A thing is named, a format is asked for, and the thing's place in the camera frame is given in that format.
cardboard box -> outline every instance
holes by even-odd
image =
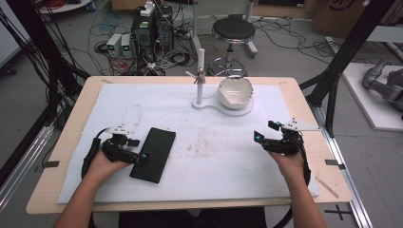
[[[147,0],[112,0],[114,10],[135,10],[137,7],[145,6]]]
[[[316,8],[316,0],[305,0],[304,6],[302,8],[260,5],[259,1],[256,1],[252,14],[254,16],[273,16],[305,19],[312,18]]]
[[[362,1],[320,0],[312,20],[315,33],[346,38],[365,7]]]

wooden table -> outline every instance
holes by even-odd
[[[223,78],[208,77],[208,84],[218,85]],[[248,77],[253,85],[278,85],[287,103],[290,115],[303,122],[317,125],[310,107],[300,91],[295,79]],[[27,211],[30,214],[61,213],[64,204],[57,204],[62,189],[71,155],[83,132],[86,120],[95,105],[101,87],[104,84],[183,84],[192,85],[190,77],[90,77],[77,100],[58,143],[55,145],[49,161],[60,161],[58,167],[46,168],[30,198]],[[308,162],[316,176],[320,196],[317,203],[348,202],[352,194],[337,165],[327,165],[325,160],[333,160],[327,143],[320,131],[303,132]],[[226,200],[192,200],[164,202],[125,202],[96,203],[93,211],[129,211],[129,210],[163,210],[191,209],[235,206],[266,206],[289,204],[288,199],[226,199]]]

white bowl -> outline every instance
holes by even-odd
[[[246,107],[252,99],[253,88],[249,80],[240,76],[229,76],[219,86],[219,100],[228,108]]]

electronic equipment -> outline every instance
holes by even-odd
[[[107,41],[106,47],[111,58],[119,58],[122,54],[122,34],[113,34]]]
[[[122,53],[125,58],[133,57],[134,45],[131,40],[131,34],[123,34],[122,35]]]
[[[158,41],[160,42],[160,48],[164,51],[168,51],[174,48],[173,40],[173,19],[172,19],[172,7],[160,6],[156,11],[156,21],[158,29]]]
[[[303,7],[305,0],[259,0],[259,5]]]
[[[155,21],[155,10],[150,16],[135,15],[131,27],[134,46],[139,63],[153,63],[156,61],[154,49],[157,41],[157,24]]]

power supply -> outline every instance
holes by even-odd
[[[122,35],[122,52],[125,58],[133,57],[133,41],[131,40],[131,34]]]
[[[106,47],[111,58],[119,58],[122,54],[122,34],[113,34],[107,41]]]

